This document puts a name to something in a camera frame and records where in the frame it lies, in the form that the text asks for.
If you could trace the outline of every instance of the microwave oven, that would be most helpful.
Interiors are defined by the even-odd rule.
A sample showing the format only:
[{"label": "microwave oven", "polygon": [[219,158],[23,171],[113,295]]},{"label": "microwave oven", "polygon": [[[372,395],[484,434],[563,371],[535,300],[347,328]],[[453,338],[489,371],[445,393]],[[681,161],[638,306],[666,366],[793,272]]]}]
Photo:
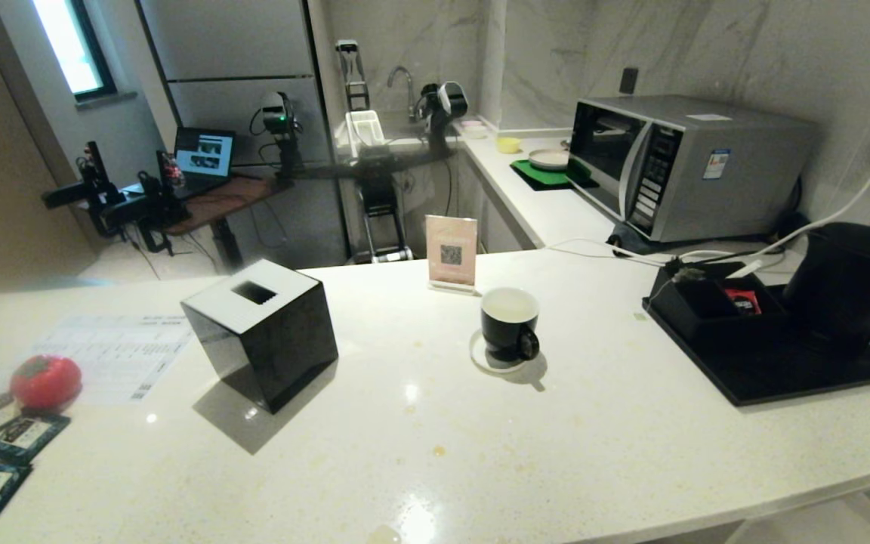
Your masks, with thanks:
[{"label": "microwave oven", "polygon": [[769,234],[814,124],[681,96],[580,100],[566,176],[653,242]]}]

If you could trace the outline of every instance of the microwave control panel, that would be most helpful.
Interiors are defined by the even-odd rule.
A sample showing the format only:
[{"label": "microwave control panel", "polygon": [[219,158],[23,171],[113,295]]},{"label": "microwave control panel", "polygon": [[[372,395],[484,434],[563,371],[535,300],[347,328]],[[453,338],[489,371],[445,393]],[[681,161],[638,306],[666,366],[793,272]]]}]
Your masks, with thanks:
[{"label": "microwave control panel", "polygon": [[674,159],[677,158],[682,137],[681,131],[659,125],[653,126],[649,135],[643,170],[635,190],[636,201],[629,215],[633,226],[640,228],[646,236],[653,233],[653,221],[656,220],[656,213],[663,201],[663,193],[667,189],[667,180],[670,178]]}]

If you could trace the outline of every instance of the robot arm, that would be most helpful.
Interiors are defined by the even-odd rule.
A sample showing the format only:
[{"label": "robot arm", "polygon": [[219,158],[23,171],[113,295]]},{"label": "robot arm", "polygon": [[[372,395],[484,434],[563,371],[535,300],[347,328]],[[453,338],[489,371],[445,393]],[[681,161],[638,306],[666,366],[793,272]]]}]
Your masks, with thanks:
[{"label": "robot arm", "polygon": [[280,151],[281,178],[293,177],[295,168],[300,168],[301,152],[298,150],[298,133],[303,133],[304,127],[294,117],[294,107],[287,95],[272,91],[264,95],[261,104],[264,128],[273,134],[273,142]]},{"label": "robot arm", "polygon": [[469,100],[465,90],[457,82],[445,82],[437,92],[438,108],[428,115],[428,151],[438,159],[449,155],[449,145],[445,142],[445,131],[452,120],[458,119],[469,111]]}]

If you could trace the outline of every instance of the yellow cup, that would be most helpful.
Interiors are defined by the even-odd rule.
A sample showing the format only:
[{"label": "yellow cup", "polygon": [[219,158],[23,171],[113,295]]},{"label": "yellow cup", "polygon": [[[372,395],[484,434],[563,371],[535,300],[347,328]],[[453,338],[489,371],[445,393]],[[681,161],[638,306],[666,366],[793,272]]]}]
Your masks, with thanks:
[{"label": "yellow cup", "polygon": [[521,143],[519,138],[496,138],[496,149],[499,153],[511,155],[519,152],[519,144]]}]

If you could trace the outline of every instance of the paper sheet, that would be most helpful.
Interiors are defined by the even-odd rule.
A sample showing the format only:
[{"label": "paper sheet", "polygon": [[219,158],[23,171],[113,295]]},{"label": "paper sheet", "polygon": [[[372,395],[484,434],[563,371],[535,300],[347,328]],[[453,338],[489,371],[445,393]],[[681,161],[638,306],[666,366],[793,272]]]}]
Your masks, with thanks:
[{"label": "paper sheet", "polygon": [[185,316],[74,316],[28,356],[66,356],[82,369],[80,403],[138,403],[193,338]]}]

